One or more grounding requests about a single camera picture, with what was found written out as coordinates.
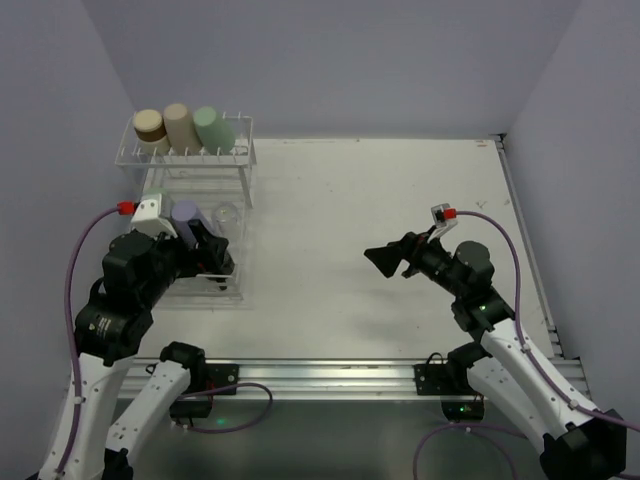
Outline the lavender cup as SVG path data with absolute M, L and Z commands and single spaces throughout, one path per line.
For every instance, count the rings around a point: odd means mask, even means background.
M 179 200 L 174 203 L 171 209 L 171 222 L 178 236 L 189 248 L 194 248 L 198 242 L 190 227 L 192 223 L 200 224 L 210 234 L 216 233 L 198 206 L 191 200 Z

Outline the black mug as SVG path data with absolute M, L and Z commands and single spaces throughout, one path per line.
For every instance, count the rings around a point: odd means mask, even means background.
M 217 283 L 221 291 L 228 289 L 229 277 L 235 270 L 235 262 L 227 250 L 210 252 L 207 250 L 197 251 L 198 266 L 200 274 L 209 281 Z

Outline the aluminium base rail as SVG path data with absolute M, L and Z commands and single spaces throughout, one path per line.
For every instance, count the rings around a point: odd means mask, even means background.
M 156 359 L 134 360 L 118 393 L 118 400 L 133 400 L 147 383 L 147 365 Z M 268 387 L 275 400 L 315 401 L 411 401 L 418 396 L 413 366 L 424 361 L 403 360 L 214 360 L 208 364 L 238 365 L 237 383 Z M 554 358 L 551 362 L 574 389 L 590 397 L 579 360 Z

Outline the green cup upper shelf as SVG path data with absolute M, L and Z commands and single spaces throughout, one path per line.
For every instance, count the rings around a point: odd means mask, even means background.
M 235 146 L 235 133 L 227 121 L 210 106 L 193 113 L 196 133 L 203 147 L 211 155 L 228 155 Z

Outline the brown and cream cup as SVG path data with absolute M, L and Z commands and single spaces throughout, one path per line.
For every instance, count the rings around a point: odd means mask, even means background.
M 163 116 L 159 111 L 144 109 L 136 112 L 133 128 L 143 153 L 164 156 L 171 149 Z

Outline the clear faceted glass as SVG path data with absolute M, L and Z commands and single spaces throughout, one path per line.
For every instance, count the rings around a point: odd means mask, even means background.
M 236 204 L 232 202 L 219 203 L 213 210 L 212 220 L 231 243 L 241 239 L 242 213 Z

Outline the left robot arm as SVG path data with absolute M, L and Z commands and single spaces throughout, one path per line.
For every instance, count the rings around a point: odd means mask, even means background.
M 112 417 L 121 386 L 153 323 L 152 310 L 180 278 L 233 270 L 228 241 L 199 220 L 179 237 L 149 237 L 133 230 L 114 239 L 102 261 L 103 275 L 75 320 L 72 376 L 57 432 L 37 473 L 39 479 L 130 479 L 152 431 L 188 389 L 207 384 L 205 354 L 172 342 L 156 370 L 118 419 Z

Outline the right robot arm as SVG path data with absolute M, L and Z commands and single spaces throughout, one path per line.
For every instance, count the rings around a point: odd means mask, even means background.
M 573 387 L 517 327 L 492 285 L 488 249 L 475 241 L 448 253 L 427 233 L 364 252 L 387 278 L 422 274 L 453 295 L 451 310 L 472 340 L 448 355 L 455 376 L 497 406 L 533 445 L 549 479 L 610 479 L 626 468 L 627 431 Z

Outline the green cup lower shelf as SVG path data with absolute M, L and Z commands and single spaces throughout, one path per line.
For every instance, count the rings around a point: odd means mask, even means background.
M 154 202 L 162 202 L 164 200 L 169 199 L 170 196 L 164 188 L 160 187 L 152 187 L 145 190 L 142 194 L 142 201 L 154 201 Z

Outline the beige cup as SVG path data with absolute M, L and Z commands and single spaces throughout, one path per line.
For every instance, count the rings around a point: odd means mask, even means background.
M 166 106 L 163 120 L 167 137 L 177 155 L 195 155 L 202 149 L 192 113 L 186 105 L 173 103 Z

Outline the green cup shelf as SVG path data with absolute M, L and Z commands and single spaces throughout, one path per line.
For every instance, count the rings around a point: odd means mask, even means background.
M 160 187 L 152 187 L 145 190 L 142 194 L 142 201 L 154 201 L 154 202 L 162 202 L 164 200 L 169 199 L 170 196 L 164 188 Z
M 196 133 L 203 147 L 211 155 L 228 155 L 235 146 L 235 133 L 227 121 L 210 106 L 193 113 Z

